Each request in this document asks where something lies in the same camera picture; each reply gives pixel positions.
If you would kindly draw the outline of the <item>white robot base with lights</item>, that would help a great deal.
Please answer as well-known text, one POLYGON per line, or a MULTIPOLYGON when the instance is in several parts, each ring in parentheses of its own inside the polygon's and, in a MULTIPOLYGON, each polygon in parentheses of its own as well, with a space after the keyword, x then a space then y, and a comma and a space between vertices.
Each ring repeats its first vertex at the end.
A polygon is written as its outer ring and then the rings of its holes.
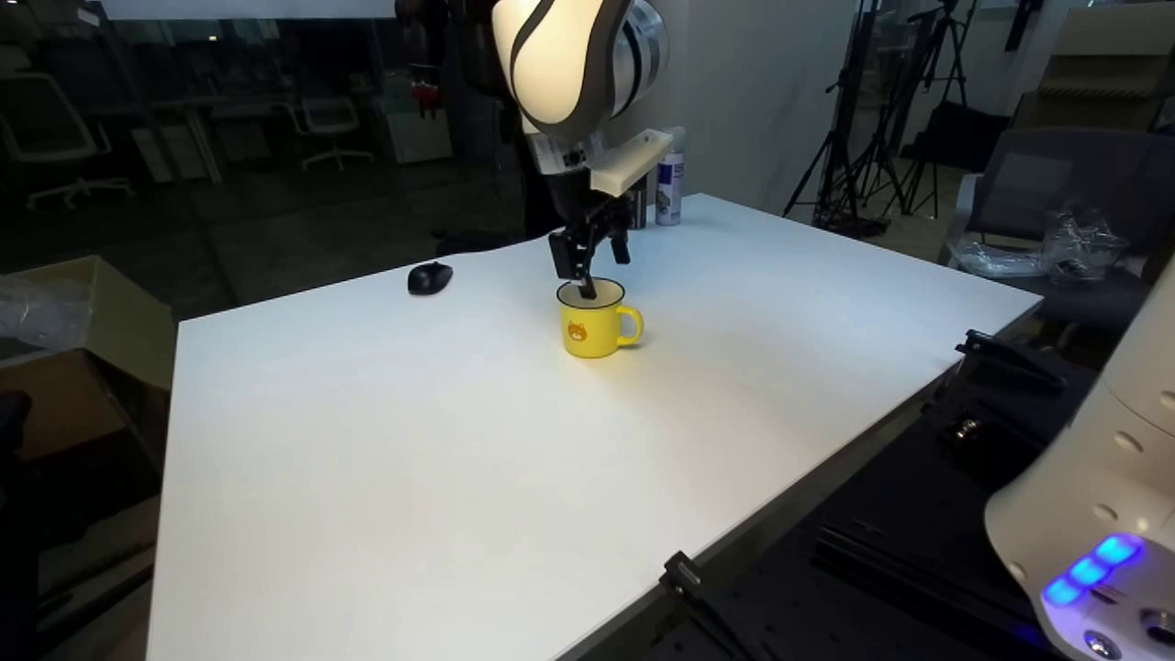
POLYGON ((1072 661, 1175 661, 1175 264, 983 533, 1072 661))

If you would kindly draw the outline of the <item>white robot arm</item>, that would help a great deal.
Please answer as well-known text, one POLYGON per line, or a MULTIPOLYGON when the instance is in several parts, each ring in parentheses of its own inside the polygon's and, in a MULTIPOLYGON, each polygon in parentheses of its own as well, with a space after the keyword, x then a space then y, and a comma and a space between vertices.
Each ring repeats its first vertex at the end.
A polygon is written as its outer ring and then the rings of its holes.
POLYGON ((522 130, 560 220, 547 233, 555 272, 593 294, 593 247, 628 254, 631 189, 675 148, 671 128, 604 143, 667 59, 666 19, 648 0, 493 0, 493 42, 522 130))

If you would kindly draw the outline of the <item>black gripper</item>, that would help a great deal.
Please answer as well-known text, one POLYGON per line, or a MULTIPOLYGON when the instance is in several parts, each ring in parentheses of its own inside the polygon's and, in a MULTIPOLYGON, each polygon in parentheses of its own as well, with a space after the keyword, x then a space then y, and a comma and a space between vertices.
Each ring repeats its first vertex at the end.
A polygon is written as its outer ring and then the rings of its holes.
POLYGON ((591 186, 591 172, 560 172, 547 181, 559 226, 547 233, 555 274, 559 280, 586 280, 586 249, 609 239, 613 260, 631 264, 628 226, 631 226, 631 203, 609 197, 591 186))

